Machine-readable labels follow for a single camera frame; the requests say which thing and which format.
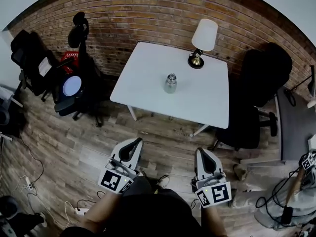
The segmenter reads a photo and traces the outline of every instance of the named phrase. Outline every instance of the shoe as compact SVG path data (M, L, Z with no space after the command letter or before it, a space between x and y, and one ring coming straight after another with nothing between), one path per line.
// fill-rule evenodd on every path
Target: shoe
M165 189L168 186L169 181L170 181L170 177L168 175L164 175L158 180L157 185Z
M146 174L145 174L145 172L144 172L143 170L140 170L140 171L138 172L137 176L144 176L144 177L147 178L147 176L146 176Z
M44 213L40 212L39 213L40 217L43 218L44 222L41 224L43 227L47 227L47 222L46 222L46 216Z
M240 181L245 180L248 175L247 166L242 165L242 164L235 164L233 166L233 171L236 177L238 178L238 180Z

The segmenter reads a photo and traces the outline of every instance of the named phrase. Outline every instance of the lamp stand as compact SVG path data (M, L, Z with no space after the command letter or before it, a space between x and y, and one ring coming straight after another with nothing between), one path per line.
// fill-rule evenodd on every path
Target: lamp stand
M200 57L203 54L203 51L196 49L192 55L188 58L188 64L194 69L201 69L204 66L204 61Z

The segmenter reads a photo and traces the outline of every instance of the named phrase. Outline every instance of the black pants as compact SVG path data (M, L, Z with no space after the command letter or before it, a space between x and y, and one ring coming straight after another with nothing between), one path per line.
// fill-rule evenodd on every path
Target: black pants
M18 213L16 216L8 220L11 228L16 236L24 236L29 233L35 226L44 222L44 219L39 214L24 214Z
M134 179L133 184L129 187L129 189L123 194L123 197L125 196L131 196L131 195L141 195L141 194L153 194L157 191L158 194L171 196L174 198L177 198L184 203L186 203L182 197L180 197L177 193L175 193L171 189L163 189L160 187L157 187L156 189L153 188L146 177L144 176L138 176Z

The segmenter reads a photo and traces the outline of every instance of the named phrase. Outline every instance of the power strip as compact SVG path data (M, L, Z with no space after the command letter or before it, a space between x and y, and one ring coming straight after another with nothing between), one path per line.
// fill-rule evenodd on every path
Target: power strip
M25 181L26 181L26 183L27 183L27 189L29 190L29 191L32 191L33 190L33 186L32 186L32 184L31 184L31 182L30 182L30 179L28 178L28 177L25 177Z
M89 209L88 208L75 208L75 212L77 215L85 215Z

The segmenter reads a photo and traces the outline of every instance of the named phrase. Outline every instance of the black chair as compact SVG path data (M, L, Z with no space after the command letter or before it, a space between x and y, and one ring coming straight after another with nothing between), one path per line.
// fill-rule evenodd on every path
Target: black chair
M267 44L265 51L250 50L242 63L240 79L230 80L230 111L227 129L218 129L217 142L236 150L254 149L259 145L260 127L270 126L271 136L277 135L277 118L269 113L270 120L260 121L256 107L264 106L289 79L292 59L275 43Z
M21 68L19 76L23 88L28 87L36 96L43 92L42 101L45 101L45 96L58 83L61 76L61 68L73 62L73 58L66 59L59 63L50 50L46 50L37 33L28 33L22 30L11 42L11 60L18 64ZM42 76L39 71L39 65L42 60L47 57L52 68L45 76Z
M92 111L96 119L96 125L100 127L102 124L98 120L96 109L98 103L102 100L104 83L100 71L86 52L85 41L89 34L89 23L83 12L77 13L73 22L75 26L68 35L68 43L71 48L79 47L79 67L74 69L73 74L65 75L63 82L60 84L59 99L55 105L55 111L61 116L76 112L73 116L74 120L77 120L80 113ZM74 95L67 96L63 91L64 84L70 77L74 76L80 77L81 86Z

